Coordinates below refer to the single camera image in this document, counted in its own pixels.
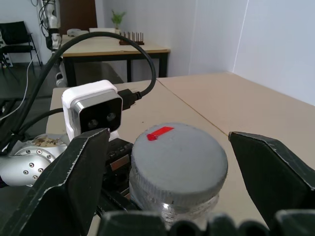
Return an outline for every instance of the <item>table leg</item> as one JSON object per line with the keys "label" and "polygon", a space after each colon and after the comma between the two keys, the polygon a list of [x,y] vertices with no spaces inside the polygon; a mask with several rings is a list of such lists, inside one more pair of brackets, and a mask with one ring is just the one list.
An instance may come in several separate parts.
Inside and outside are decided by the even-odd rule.
{"label": "table leg", "polygon": [[131,79],[132,70],[131,70],[131,60],[127,60],[127,82],[132,82]]}
{"label": "table leg", "polygon": [[64,57],[63,64],[64,64],[65,75],[68,81],[68,87],[77,86],[73,60],[71,58]]}
{"label": "table leg", "polygon": [[167,77],[167,61],[168,61],[168,53],[162,53],[159,57],[159,65],[158,65],[158,77],[165,78]]}

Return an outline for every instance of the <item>jar lid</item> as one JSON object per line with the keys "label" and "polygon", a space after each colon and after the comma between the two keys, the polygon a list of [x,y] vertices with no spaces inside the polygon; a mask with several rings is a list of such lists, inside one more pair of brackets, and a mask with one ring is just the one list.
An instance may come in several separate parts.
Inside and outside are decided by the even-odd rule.
{"label": "jar lid", "polygon": [[132,149],[139,186],[156,200],[196,205],[217,195],[227,174],[227,158],[208,133],[182,123],[156,125]]}

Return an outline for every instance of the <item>beige table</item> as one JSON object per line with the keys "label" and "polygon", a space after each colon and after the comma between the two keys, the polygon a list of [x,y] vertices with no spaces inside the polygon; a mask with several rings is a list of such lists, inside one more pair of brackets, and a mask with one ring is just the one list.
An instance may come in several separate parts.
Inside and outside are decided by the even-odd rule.
{"label": "beige table", "polygon": [[[148,83],[121,84],[117,88],[137,91]],[[54,89],[51,109],[61,107],[63,91],[63,88]],[[246,191],[228,132],[245,131],[278,138],[315,168],[314,120],[315,107],[236,75],[221,73],[159,79],[152,92],[123,111],[119,133],[121,138],[134,142],[149,127],[176,121],[211,134],[225,149],[229,164],[215,212],[225,212],[239,224],[245,219],[260,222],[263,219]],[[65,133],[63,114],[49,117],[47,133]]]}
{"label": "beige table", "polygon": [[[73,39],[68,35],[63,35],[63,44]],[[151,58],[159,59],[158,76],[167,77],[167,62],[169,48],[159,46],[148,40],[144,40],[145,45],[141,47]],[[69,87],[76,86],[74,63],[91,61],[127,61],[127,81],[131,82],[131,61],[144,59],[144,57],[130,45],[119,45],[119,40],[108,37],[95,37],[81,41],[63,54],[63,63]]]}

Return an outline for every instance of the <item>transparent jar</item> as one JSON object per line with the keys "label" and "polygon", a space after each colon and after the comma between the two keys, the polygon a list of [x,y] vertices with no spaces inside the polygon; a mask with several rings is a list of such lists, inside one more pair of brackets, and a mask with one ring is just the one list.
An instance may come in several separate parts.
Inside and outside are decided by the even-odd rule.
{"label": "transparent jar", "polygon": [[202,224],[219,199],[227,158],[208,133],[181,123],[156,125],[132,149],[131,199],[158,211],[167,225],[178,220]]}

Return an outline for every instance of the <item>floor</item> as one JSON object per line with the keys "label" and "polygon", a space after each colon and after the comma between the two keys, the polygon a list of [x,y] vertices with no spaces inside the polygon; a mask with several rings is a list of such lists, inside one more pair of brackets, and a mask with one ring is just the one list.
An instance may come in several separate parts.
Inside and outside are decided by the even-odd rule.
{"label": "floor", "polygon": [[[3,99],[17,99],[18,102],[16,103],[15,107],[19,105],[19,101],[21,101],[24,96],[26,86],[26,69],[26,65],[14,65],[12,68],[13,73],[17,78],[19,78],[19,83],[14,80],[7,69],[4,71],[5,76],[3,76],[2,72],[0,71],[0,101]],[[30,68],[27,97],[32,92],[32,88],[38,80],[40,70],[41,68],[39,66],[35,67],[34,72],[32,68]],[[55,73],[56,70],[53,69],[48,74],[25,122],[28,122],[34,117],[50,109],[51,96],[53,89],[56,87]],[[123,83],[112,67],[109,64],[102,62],[77,64],[76,74],[79,85],[95,82],[101,79],[107,79],[113,84]],[[14,120],[17,117],[17,114],[18,113],[15,113],[7,118],[5,123],[0,127],[0,140],[2,140],[2,138],[9,132],[15,123]],[[39,134],[45,133],[47,120],[48,118],[36,123],[28,130],[28,134],[30,136],[37,136]],[[26,186],[6,187],[0,189],[0,218],[7,219],[11,215],[12,211],[19,205],[22,198],[27,194],[28,190],[29,188]]]}

